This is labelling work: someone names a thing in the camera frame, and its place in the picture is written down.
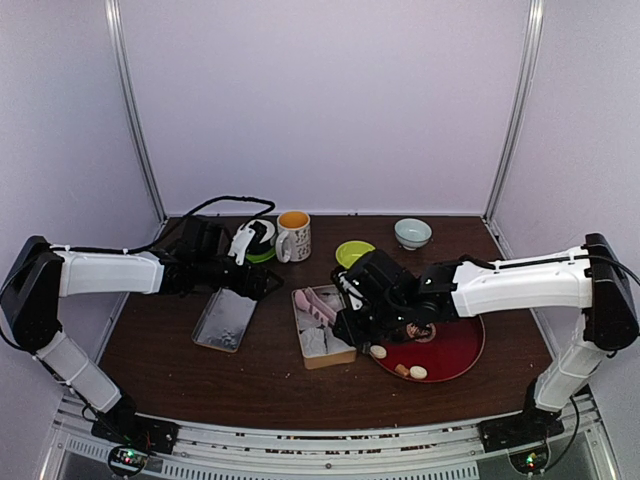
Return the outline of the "pink cat paw tongs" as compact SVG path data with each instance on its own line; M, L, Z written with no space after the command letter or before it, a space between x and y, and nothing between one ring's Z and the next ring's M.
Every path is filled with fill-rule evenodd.
M293 301L298 310L308 313L314 319L319 320L322 325L334 326L337 312L324 302L313 289L295 290Z

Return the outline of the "beige metal tin box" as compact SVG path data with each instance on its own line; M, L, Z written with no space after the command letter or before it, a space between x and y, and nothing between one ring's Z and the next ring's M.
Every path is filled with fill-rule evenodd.
M346 307L345 302L343 300L343 296L341 295L341 293L334 286L305 287L305 288L320 289L320 290L325 290L325 289L333 290L333 291L337 292L337 295L340 298L340 301L341 301L341 304L342 304L342 308L340 310L342 310L342 309L344 309ZM301 348L301 341L300 341L299 333L298 333L298 330L297 330L297 322L296 322L296 316L295 316L295 304L294 304L294 301L293 301L293 292L292 292L291 297L292 297L292 304L293 304L293 312L294 312L294 318L295 318L296 332L297 332L298 341L299 341L300 350L301 350L301 355L302 355L302 358L303 358L303 363L304 363L305 368L307 370L314 370L314 369L325 368L325 367L329 367L329 366L333 366L333 365L348 364L348 363L354 362L355 359L356 359L356 349L354 347L352 347L352 346L349 346L347 343L346 344L350 347L350 350L342 352L342 353L330 354L330 355L326 355L326 356L313 357L313 358L307 358L307 357L305 357L303 355L302 348Z

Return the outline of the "beige bear tin lid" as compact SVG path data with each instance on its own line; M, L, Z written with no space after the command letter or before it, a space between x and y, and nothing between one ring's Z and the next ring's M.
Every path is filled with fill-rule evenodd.
M257 302L229 289L211 295L192 332L199 346L236 353L249 326Z

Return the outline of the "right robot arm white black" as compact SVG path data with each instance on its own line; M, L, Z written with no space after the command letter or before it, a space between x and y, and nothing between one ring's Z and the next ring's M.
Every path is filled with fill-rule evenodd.
M607 354L638 338L630 286L635 278L599 233L559 253L493 262L464 255L431 264L418 276L376 249L350 268L333 272L347 305L337 313L332 330L347 344L362 347L397 340L409 324L425 328L498 311L578 309L571 340L534 381L532 404L513 419L513 433L530 442L550 426L551 413L565 407Z

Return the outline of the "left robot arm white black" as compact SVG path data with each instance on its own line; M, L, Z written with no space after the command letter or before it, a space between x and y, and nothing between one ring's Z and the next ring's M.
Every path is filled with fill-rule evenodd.
M257 303L282 278L239 254L174 243L169 249L102 250L49 243L32 236L1 287L9 343L42 363L90 408L123 444L144 433L123 389L67 333L61 307L76 298L120 295L186 296L200 287Z

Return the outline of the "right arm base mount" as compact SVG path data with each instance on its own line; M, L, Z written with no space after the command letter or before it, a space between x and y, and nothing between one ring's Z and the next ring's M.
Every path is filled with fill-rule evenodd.
M479 435L486 453L506 451L511 467L519 474L542 474L551 465L548 441L564 432L559 420L550 424L525 420L521 415L482 421Z

